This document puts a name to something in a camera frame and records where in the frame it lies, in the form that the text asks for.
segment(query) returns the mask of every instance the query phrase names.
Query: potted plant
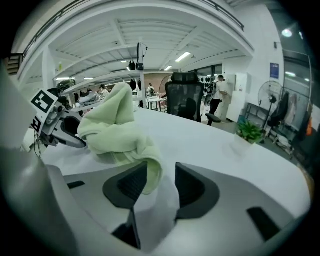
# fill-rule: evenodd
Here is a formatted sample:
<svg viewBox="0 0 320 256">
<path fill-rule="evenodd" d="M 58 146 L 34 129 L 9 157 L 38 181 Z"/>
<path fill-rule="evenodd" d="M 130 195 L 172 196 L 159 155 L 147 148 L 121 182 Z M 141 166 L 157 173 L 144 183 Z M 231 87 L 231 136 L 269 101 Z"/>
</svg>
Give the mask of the potted plant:
<svg viewBox="0 0 320 256">
<path fill-rule="evenodd" d="M 239 123 L 231 147 L 236 154 L 243 156 L 250 149 L 251 145 L 262 138 L 262 135 L 261 129 L 255 124 L 249 121 Z"/>
</svg>

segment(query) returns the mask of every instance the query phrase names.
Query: blue sign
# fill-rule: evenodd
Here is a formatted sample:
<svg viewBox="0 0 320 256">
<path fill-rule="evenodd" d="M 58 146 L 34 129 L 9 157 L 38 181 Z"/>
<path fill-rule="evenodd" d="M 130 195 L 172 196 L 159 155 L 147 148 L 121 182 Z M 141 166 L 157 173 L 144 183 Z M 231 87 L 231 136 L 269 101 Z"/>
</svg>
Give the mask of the blue sign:
<svg viewBox="0 0 320 256">
<path fill-rule="evenodd" d="M 270 63 L 270 77 L 279 79 L 279 64 Z"/>
</svg>

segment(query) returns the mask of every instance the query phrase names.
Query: white pot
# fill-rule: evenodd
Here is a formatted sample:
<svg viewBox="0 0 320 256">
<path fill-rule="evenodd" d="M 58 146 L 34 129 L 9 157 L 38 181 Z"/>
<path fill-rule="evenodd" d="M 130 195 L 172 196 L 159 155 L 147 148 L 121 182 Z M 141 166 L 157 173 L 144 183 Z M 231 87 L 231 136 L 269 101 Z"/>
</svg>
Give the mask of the white pot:
<svg viewBox="0 0 320 256">
<path fill-rule="evenodd" d="M 234 135 L 234 140 L 230 144 L 232 151 L 240 156 L 243 157 L 247 154 L 248 150 L 252 147 L 252 144 L 246 141 L 245 139 L 241 138 L 239 135 Z"/>
</svg>

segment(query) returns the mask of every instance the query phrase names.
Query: green plant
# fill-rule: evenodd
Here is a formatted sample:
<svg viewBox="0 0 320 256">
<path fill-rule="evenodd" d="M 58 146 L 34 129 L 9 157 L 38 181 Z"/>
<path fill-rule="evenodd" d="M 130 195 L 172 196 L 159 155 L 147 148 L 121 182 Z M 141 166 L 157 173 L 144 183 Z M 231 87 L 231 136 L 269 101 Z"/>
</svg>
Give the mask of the green plant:
<svg viewBox="0 0 320 256">
<path fill-rule="evenodd" d="M 239 123 L 236 134 L 251 144 L 262 138 L 261 129 L 249 121 Z"/>
</svg>

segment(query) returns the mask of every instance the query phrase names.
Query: mesh chair back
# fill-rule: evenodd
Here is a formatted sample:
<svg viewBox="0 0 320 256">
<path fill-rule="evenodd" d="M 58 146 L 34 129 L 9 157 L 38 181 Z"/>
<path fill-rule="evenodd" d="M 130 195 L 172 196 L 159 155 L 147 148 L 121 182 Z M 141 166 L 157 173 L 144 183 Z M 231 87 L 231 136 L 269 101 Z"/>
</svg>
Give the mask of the mesh chair back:
<svg viewBox="0 0 320 256">
<path fill-rule="evenodd" d="M 201 122 L 201 101 L 204 85 L 196 73 L 173 73 L 171 82 L 165 84 L 167 113 Z"/>
</svg>

